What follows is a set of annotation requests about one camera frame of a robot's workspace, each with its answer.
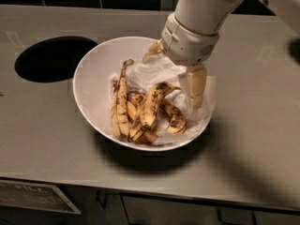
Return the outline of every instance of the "black oval hole in countertop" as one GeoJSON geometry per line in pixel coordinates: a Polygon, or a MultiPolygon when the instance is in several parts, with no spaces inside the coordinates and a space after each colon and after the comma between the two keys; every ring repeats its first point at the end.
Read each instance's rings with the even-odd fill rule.
{"type": "Polygon", "coordinates": [[[85,37],[56,37],[41,41],[20,54],[18,75],[28,81],[52,83],[70,79],[82,58],[98,44],[85,37]]]}

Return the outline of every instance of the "banana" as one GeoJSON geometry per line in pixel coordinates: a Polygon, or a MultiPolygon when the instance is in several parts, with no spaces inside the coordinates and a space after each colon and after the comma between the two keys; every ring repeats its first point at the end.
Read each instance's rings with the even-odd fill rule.
{"type": "Polygon", "coordinates": [[[186,130],[186,118],[181,113],[180,109],[173,105],[169,100],[163,98],[159,108],[168,115],[170,124],[167,128],[167,132],[183,133],[186,130]]]}
{"type": "Polygon", "coordinates": [[[126,69],[133,63],[132,59],[128,59],[123,63],[120,78],[112,94],[112,134],[119,140],[129,134],[126,69]]]}
{"type": "Polygon", "coordinates": [[[158,82],[146,93],[140,110],[140,120],[145,130],[151,130],[156,123],[160,101],[173,92],[181,89],[170,82],[158,82]]]}
{"type": "Polygon", "coordinates": [[[129,92],[127,94],[127,113],[132,126],[129,130],[128,140],[130,142],[144,141],[153,143],[158,135],[155,130],[145,130],[139,118],[139,108],[145,94],[140,92],[129,92]]]}

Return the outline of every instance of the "white bowl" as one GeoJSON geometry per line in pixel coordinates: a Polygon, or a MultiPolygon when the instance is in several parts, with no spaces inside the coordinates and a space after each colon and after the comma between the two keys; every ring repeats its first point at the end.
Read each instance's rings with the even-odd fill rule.
{"type": "MultiPolygon", "coordinates": [[[[103,136],[126,147],[157,152],[186,145],[193,139],[160,146],[137,145],[115,139],[111,124],[112,84],[110,80],[112,75],[120,74],[123,62],[130,57],[136,56],[141,59],[154,41],[147,37],[120,37],[97,45],[77,66],[73,79],[73,91],[82,115],[103,136]]],[[[209,123],[210,118],[211,115],[204,119],[203,129],[209,123]]]]}

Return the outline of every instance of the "kitchen counter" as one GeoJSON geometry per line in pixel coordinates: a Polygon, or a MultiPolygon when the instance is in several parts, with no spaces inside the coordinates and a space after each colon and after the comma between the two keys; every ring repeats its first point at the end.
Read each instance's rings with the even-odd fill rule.
{"type": "Polygon", "coordinates": [[[211,123],[169,152],[106,140],[77,108],[72,80],[15,72],[18,55],[42,40],[159,38],[168,14],[0,6],[0,177],[300,212],[300,39],[277,17],[230,15],[205,62],[217,79],[211,123]]]}

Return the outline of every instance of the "cabinet handle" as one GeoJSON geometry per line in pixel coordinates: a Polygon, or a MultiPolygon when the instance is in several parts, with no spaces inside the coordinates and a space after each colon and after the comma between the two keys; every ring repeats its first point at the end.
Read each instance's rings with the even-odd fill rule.
{"type": "MultiPolygon", "coordinates": [[[[255,218],[253,211],[251,211],[251,217],[252,217],[252,225],[257,225],[256,218],[255,218]]],[[[221,225],[240,225],[240,224],[236,224],[236,223],[228,223],[228,222],[223,221],[220,208],[217,210],[217,219],[218,219],[219,224],[221,224],[221,225]]]]}
{"type": "Polygon", "coordinates": [[[106,204],[107,204],[107,198],[108,198],[108,195],[105,191],[102,191],[102,193],[104,194],[103,197],[100,197],[101,196],[101,191],[98,190],[97,193],[96,193],[96,203],[103,209],[105,210],[106,208],[106,204]]]}

